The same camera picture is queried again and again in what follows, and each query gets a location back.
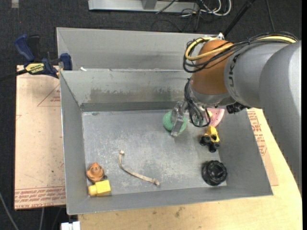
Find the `black object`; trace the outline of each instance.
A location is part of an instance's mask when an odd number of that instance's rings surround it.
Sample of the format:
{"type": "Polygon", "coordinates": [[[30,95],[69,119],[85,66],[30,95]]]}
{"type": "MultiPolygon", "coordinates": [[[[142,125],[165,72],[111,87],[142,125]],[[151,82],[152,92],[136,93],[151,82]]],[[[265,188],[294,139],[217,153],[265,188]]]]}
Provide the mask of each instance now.
{"type": "Polygon", "coordinates": [[[221,162],[212,160],[204,164],[202,178],[207,184],[217,186],[224,182],[226,177],[227,170],[221,162]]]}
{"type": "Polygon", "coordinates": [[[234,20],[230,23],[230,25],[226,28],[224,31],[224,37],[228,35],[228,33],[234,28],[236,23],[241,19],[241,17],[245,14],[245,12],[253,5],[255,0],[247,0],[243,8],[240,10],[240,12],[236,15],[234,20]]]}
{"type": "Polygon", "coordinates": [[[239,102],[235,102],[233,104],[230,104],[230,105],[226,106],[227,112],[230,113],[230,114],[231,113],[238,113],[238,112],[242,111],[245,108],[249,109],[250,106],[242,105],[239,102]]]}

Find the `orange object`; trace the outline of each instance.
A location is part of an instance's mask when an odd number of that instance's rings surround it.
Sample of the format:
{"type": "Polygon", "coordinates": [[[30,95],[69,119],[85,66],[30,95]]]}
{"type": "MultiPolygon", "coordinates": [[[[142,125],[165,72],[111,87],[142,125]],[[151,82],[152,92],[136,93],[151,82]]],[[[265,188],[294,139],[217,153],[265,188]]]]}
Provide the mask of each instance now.
{"type": "MultiPolygon", "coordinates": [[[[209,41],[203,45],[198,54],[201,55],[208,53],[225,43],[228,43],[227,45],[232,45],[232,43],[225,40],[209,41]]],[[[209,54],[208,56],[197,60],[196,63],[205,62],[217,54],[218,52],[209,54]]],[[[193,73],[191,78],[193,89],[201,94],[227,93],[227,89],[224,84],[224,68],[229,55],[231,55],[231,53],[210,62],[205,69],[193,73]]]]}
{"type": "Polygon", "coordinates": [[[93,163],[86,170],[87,178],[93,183],[101,181],[104,175],[105,175],[105,170],[96,162],[93,163]]]}

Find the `orange toy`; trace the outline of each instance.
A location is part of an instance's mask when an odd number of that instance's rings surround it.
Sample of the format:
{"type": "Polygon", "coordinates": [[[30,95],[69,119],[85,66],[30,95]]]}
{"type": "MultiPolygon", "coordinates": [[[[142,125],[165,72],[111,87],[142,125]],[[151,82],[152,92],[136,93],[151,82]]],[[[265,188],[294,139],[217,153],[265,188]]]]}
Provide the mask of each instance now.
{"type": "Polygon", "coordinates": [[[103,179],[105,175],[104,169],[98,164],[98,163],[93,163],[88,169],[86,170],[86,176],[87,178],[93,182],[99,182],[103,179]]]}

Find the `clamp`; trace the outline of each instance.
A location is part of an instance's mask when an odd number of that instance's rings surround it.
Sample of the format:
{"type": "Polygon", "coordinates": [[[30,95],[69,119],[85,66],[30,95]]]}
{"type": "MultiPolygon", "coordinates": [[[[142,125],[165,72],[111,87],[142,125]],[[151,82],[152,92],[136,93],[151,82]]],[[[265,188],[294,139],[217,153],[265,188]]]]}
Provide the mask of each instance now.
{"type": "Polygon", "coordinates": [[[16,75],[28,72],[31,75],[44,74],[59,78],[59,71],[53,67],[53,64],[59,64],[60,70],[72,70],[72,62],[69,54],[63,53],[60,55],[60,58],[52,61],[49,61],[47,58],[42,58],[37,61],[29,44],[31,44],[31,48],[35,50],[36,54],[39,55],[39,37],[37,35],[27,38],[27,35],[23,34],[14,42],[17,51],[27,59],[27,62],[24,64],[24,69],[17,72],[16,75]]]}

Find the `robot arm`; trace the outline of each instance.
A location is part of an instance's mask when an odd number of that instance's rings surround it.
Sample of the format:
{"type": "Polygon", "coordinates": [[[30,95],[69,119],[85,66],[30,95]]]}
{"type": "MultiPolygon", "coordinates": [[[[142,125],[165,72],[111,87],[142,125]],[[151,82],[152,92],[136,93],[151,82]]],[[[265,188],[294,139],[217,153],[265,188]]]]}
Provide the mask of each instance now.
{"type": "MultiPolygon", "coordinates": [[[[188,45],[184,69],[192,76],[182,107],[192,123],[210,123],[207,107],[226,106],[229,113],[261,108],[302,193],[301,41],[290,34],[261,34],[234,44],[204,37],[188,45]]],[[[174,118],[171,134],[177,129],[174,118]]]]}

